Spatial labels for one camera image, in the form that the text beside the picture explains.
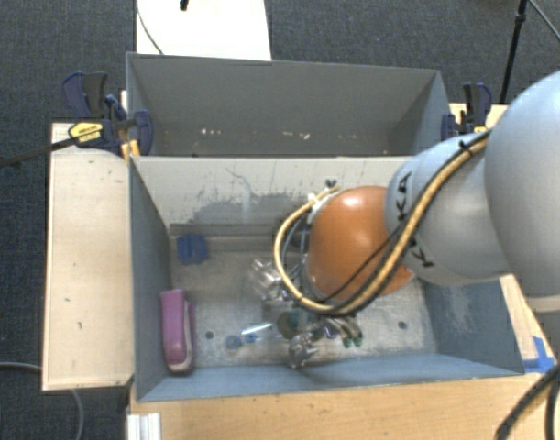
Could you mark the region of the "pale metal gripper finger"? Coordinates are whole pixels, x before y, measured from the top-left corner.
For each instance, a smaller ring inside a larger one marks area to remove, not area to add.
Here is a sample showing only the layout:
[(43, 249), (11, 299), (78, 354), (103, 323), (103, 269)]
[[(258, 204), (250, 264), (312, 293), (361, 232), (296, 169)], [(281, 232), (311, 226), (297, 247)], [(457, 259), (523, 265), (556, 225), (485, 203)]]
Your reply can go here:
[(301, 340), (290, 341), (288, 347), (288, 366), (292, 369), (301, 368), (310, 359), (309, 346)]
[(314, 333), (302, 333), (302, 351), (305, 355), (313, 355), (320, 350), (319, 342), (322, 340), (323, 336), (317, 337)]

